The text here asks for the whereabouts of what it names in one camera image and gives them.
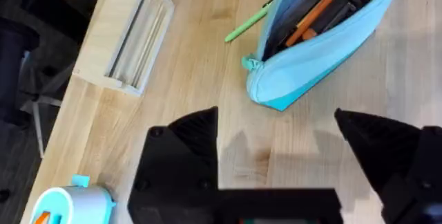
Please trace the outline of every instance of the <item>pen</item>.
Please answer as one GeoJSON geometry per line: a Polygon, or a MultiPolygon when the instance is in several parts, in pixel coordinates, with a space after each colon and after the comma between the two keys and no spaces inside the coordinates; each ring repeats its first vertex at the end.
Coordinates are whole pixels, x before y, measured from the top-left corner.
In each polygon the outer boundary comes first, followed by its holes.
{"type": "Polygon", "coordinates": [[[250,28],[252,25],[256,24],[257,21],[259,21],[261,18],[263,18],[267,12],[269,11],[271,3],[268,3],[266,6],[260,9],[254,16],[252,16],[250,19],[245,21],[240,27],[236,28],[232,33],[227,35],[226,39],[224,41],[231,41],[235,39],[237,36],[241,35],[245,30],[250,28]]]}

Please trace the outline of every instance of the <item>light blue pencil case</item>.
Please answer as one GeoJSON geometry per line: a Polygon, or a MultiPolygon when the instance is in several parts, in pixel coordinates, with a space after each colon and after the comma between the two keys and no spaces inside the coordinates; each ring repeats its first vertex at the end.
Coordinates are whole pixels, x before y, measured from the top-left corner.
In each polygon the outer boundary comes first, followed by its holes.
{"type": "Polygon", "coordinates": [[[281,38],[280,31],[293,25],[295,9],[311,6],[303,1],[273,0],[256,53],[242,58],[242,65],[249,70],[250,98],[280,111],[345,61],[374,32],[392,2],[371,0],[327,32],[265,57],[263,61],[266,48],[281,38]]]}

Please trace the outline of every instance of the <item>floor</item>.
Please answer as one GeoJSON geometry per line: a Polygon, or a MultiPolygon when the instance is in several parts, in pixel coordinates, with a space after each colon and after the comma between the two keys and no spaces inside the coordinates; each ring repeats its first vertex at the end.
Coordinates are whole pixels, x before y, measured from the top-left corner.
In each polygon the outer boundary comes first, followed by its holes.
{"type": "MultiPolygon", "coordinates": [[[[85,16],[91,16],[96,0],[65,0],[85,16]]],[[[40,45],[30,55],[37,69],[37,86],[51,79],[48,71],[60,71],[74,62],[79,45],[52,29],[39,19],[29,15],[19,7],[19,0],[0,0],[0,16],[14,19],[34,28],[40,34],[40,45]]],[[[52,95],[62,99],[66,85],[52,95]]],[[[29,99],[31,93],[28,75],[20,78],[20,94],[17,105],[29,99]]],[[[43,139],[46,145],[58,108],[40,106],[43,139]]],[[[37,148],[37,137],[33,123],[25,130],[18,130],[0,123],[0,189],[8,188],[12,195],[6,203],[0,204],[2,223],[19,223],[28,195],[32,188],[41,159],[37,148]]]]}

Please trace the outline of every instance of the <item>black chair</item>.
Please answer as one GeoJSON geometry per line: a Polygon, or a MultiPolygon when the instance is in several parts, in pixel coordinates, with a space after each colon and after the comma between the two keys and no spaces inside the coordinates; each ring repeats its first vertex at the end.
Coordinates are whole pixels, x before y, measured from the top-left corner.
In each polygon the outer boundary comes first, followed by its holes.
{"type": "Polygon", "coordinates": [[[30,115],[16,106],[21,61],[38,45],[33,29],[0,18],[0,120],[22,129],[28,127],[30,115]]]}

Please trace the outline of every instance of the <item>light wood tabletop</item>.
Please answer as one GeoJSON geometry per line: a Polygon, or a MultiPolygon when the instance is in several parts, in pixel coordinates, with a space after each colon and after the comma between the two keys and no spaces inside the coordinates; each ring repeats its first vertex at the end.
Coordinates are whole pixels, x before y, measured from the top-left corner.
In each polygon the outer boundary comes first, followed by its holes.
{"type": "Polygon", "coordinates": [[[262,21],[224,43],[267,1],[173,0],[142,97],[72,76],[21,223],[44,190],[69,185],[73,174],[110,189],[118,202],[111,223],[131,223],[126,203],[147,130],[215,105],[220,187],[334,187],[346,223],[382,223],[381,203],[333,113],[442,125],[442,1],[394,0],[374,35],[283,112],[246,93],[240,59],[256,50],[262,21]]]}

